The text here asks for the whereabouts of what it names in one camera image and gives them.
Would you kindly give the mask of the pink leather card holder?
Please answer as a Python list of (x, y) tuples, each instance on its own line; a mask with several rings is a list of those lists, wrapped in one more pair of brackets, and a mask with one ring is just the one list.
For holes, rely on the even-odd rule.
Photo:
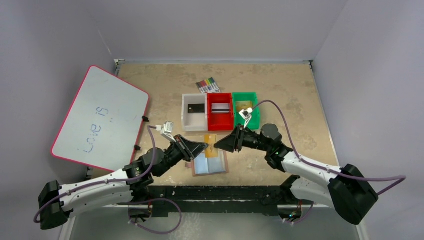
[(201, 153), (191, 162), (186, 162), (185, 167), (191, 169), (193, 177), (203, 177), (218, 174), (227, 174), (229, 172), (226, 152), (219, 150), (217, 157), (206, 157)]

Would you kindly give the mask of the green plastic bin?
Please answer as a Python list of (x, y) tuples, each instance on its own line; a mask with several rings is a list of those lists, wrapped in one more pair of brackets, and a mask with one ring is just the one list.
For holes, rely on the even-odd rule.
[[(236, 112), (235, 103), (236, 101), (252, 101), (253, 107), (258, 104), (257, 94), (255, 92), (233, 92), (232, 93), (233, 101), (233, 111), (234, 111), (234, 125), (244, 124), (244, 119)], [(252, 118), (248, 124), (250, 130), (258, 130), (260, 128), (261, 113), (257, 107), (253, 113)]]

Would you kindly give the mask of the red plastic bin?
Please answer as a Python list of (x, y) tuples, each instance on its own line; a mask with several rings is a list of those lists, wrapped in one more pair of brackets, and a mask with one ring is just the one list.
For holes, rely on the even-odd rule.
[[(228, 103), (230, 104), (230, 113), (212, 113), (212, 103)], [(234, 107), (233, 97), (231, 93), (208, 93), (207, 94), (207, 119), (208, 131), (222, 132), (232, 131), (234, 129)]]

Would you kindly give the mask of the white plastic bin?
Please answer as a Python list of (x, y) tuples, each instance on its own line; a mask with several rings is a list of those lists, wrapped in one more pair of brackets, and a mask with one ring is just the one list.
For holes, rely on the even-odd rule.
[[(188, 113), (188, 104), (205, 104), (205, 113)], [(207, 94), (182, 95), (181, 126), (184, 132), (206, 132), (208, 130)]]

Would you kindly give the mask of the red framed whiteboard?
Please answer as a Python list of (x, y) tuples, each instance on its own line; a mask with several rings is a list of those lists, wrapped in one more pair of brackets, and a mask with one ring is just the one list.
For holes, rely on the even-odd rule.
[(88, 68), (51, 147), (51, 155), (117, 171), (135, 154), (150, 96), (102, 68)]

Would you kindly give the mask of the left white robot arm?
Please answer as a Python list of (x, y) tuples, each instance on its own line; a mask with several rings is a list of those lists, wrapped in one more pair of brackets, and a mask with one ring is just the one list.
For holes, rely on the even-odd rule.
[(154, 182), (154, 177), (164, 175), (180, 161), (194, 160), (208, 146), (178, 134), (168, 148), (153, 147), (108, 175), (68, 185), (50, 181), (38, 196), (39, 210), (33, 221), (42, 230), (50, 230), (88, 210), (132, 201), (142, 205), (149, 199), (147, 187)]

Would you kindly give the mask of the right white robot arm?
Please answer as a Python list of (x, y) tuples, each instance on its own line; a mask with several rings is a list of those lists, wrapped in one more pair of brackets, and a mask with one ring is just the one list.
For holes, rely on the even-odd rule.
[(348, 223), (359, 225), (379, 199), (368, 182), (358, 180), (363, 177), (359, 169), (351, 164), (339, 167), (296, 155), (282, 138), (274, 124), (265, 124), (260, 133), (238, 124), (214, 147), (230, 153), (243, 148), (264, 151), (264, 158), (272, 169), (290, 174), (280, 186), (284, 202), (306, 200), (325, 205), (334, 208)]

